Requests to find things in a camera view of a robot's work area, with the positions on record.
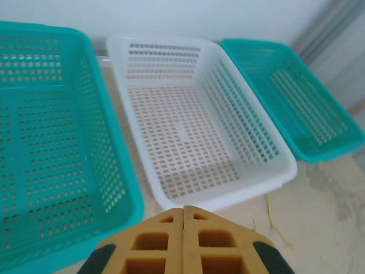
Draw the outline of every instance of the teal plastic basket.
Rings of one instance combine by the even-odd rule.
[[[89,39],[0,22],[0,272],[51,273],[143,218]]]
[[[244,39],[222,47],[297,159],[327,161],[364,144],[363,131],[291,48]]]

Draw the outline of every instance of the basket bottom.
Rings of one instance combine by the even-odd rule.
[[[103,213],[72,94],[69,86],[0,89],[0,258],[8,261],[0,270],[12,253],[24,263],[92,235]]]
[[[129,88],[162,189],[178,204],[242,188],[242,161],[200,91],[199,86]]]

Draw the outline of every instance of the perforated basket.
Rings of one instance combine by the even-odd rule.
[[[0,272],[51,273],[141,220],[143,201],[82,33],[0,22]]]
[[[232,61],[190,38],[110,37],[120,96],[157,202],[210,211],[279,188],[297,164]]]
[[[222,46],[298,159],[331,160],[365,143],[360,127],[291,48],[244,39]]]

